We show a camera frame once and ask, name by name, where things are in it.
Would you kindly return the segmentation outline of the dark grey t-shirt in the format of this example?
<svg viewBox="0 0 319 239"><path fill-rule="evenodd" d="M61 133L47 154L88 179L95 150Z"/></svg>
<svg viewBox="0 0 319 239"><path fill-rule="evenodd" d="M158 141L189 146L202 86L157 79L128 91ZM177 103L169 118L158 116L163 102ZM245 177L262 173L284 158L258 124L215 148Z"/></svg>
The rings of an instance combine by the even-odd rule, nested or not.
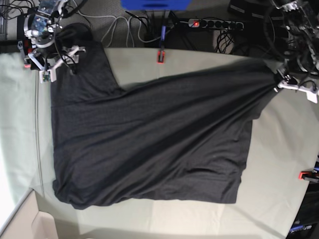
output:
<svg viewBox="0 0 319 239"><path fill-rule="evenodd" d="M128 199L234 204L253 120L275 96L261 61L127 90L100 44L51 84L56 198L82 210Z"/></svg>

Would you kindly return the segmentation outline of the left red black clamp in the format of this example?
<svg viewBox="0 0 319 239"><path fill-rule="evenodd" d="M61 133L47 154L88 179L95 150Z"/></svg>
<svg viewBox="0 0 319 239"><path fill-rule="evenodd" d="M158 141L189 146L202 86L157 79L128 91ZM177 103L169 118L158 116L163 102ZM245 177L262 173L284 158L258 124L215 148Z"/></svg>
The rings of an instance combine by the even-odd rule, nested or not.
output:
<svg viewBox="0 0 319 239"><path fill-rule="evenodd" d="M22 56L24 67L30 69L32 61L28 54L33 52L33 35L31 26L35 14L21 14L17 19L17 47Z"/></svg>

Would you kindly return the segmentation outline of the red black clamp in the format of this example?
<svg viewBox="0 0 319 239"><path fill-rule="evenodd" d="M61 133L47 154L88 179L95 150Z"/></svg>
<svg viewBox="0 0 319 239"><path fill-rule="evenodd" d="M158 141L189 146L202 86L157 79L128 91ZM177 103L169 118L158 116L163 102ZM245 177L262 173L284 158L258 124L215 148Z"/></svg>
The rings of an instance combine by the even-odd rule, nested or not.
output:
<svg viewBox="0 0 319 239"><path fill-rule="evenodd" d="M158 50L158 54L157 54L157 63L158 64L163 64L164 63L164 57L165 57L165 51L164 51L165 34L166 34L166 26L163 25L161 27L160 45L159 45L159 50Z"/></svg>
<svg viewBox="0 0 319 239"><path fill-rule="evenodd" d="M318 158L313 169L308 171L302 171L299 173L299 179L309 181L311 183L319 182L319 159Z"/></svg>
<svg viewBox="0 0 319 239"><path fill-rule="evenodd" d="M33 52L33 35L31 26L35 14L21 14L17 19L17 47L22 56L24 67L30 69L32 61L28 54Z"/></svg>

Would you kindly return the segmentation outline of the black round stool seat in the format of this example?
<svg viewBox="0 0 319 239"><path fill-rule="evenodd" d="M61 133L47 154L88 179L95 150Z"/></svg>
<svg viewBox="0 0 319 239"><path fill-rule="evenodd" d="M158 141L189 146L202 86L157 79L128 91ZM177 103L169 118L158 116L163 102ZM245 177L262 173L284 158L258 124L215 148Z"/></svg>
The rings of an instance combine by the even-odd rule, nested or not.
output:
<svg viewBox="0 0 319 239"><path fill-rule="evenodd" d="M65 47L71 47L84 41L92 41L91 28L84 23L72 23L67 25L57 35L57 39Z"/></svg>

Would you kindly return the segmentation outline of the light green table cloth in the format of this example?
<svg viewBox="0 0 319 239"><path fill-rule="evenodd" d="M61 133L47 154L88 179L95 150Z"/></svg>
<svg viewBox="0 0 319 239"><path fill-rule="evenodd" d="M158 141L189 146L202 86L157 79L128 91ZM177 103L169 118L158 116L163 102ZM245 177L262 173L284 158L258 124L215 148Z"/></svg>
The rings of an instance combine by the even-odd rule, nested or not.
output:
<svg viewBox="0 0 319 239"><path fill-rule="evenodd" d="M0 229L27 191L59 239L284 239L306 193L299 173L319 152L319 107L283 90L253 123L235 204L127 200L76 210L56 199L50 86L18 53L0 56Z"/></svg>

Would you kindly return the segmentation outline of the blue box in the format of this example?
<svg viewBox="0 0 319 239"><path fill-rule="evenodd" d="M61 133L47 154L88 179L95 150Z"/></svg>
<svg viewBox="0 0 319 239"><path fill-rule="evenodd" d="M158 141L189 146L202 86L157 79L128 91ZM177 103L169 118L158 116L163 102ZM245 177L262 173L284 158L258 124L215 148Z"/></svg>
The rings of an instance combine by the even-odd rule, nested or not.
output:
<svg viewBox="0 0 319 239"><path fill-rule="evenodd" d="M121 0L127 10L186 10L190 0Z"/></svg>

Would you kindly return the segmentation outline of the right red black clamp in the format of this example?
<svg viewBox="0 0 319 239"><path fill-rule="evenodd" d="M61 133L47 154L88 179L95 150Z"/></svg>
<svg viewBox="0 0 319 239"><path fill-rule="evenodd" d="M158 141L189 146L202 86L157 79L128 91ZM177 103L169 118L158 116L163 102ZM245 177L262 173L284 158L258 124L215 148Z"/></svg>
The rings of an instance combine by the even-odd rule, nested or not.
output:
<svg viewBox="0 0 319 239"><path fill-rule="evenodd" d="M299 173L299 179L309 181L311 183L319 182L319 159L318 158L313 169L308 171L302 171Z"/></svg>

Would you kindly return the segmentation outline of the black power strip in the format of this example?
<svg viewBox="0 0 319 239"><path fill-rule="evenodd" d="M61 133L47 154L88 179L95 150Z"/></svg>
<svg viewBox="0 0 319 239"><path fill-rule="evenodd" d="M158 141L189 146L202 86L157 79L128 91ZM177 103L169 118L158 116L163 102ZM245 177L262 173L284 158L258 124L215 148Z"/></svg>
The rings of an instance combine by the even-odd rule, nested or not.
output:
<svg viewBox="0 0 319 239"><path fill-rule="evenodd" d="M191 18L188 20L188 25L191 28L199 29L212 29L212 30L235 30L243 31L245 25L243 22L227 21L220 19L196 19Z"/></svg>

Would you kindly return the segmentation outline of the middle red black clamp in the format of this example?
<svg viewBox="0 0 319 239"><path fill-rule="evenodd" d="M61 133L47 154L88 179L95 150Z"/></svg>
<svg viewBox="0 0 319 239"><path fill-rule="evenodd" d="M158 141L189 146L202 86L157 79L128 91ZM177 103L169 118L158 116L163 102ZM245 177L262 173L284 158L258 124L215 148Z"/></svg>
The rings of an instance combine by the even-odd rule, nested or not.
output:
<svg viewBox="0 0 319 239"><path fill-rule="evenodd" d="M159 50L158 50L158 54L157 54L157 63L158 64L163 64L164 63L164 57L165 57L165 51L164 51L165 34L166 34L166 26L163 25L161 27L160 45L159 45Z"/></svg>

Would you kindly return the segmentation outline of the beige plastic bin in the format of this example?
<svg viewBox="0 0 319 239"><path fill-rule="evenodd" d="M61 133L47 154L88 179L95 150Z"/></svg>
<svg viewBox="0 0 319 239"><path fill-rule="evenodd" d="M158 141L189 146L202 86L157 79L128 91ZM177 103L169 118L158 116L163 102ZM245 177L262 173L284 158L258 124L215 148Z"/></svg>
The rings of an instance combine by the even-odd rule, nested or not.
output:
<svg viewBox="0 0 319 239"><path fill-rule="evenodd" d="M2 239L58 239L54 217L39 210L36 192L29 190L0 230Z"/></svg>

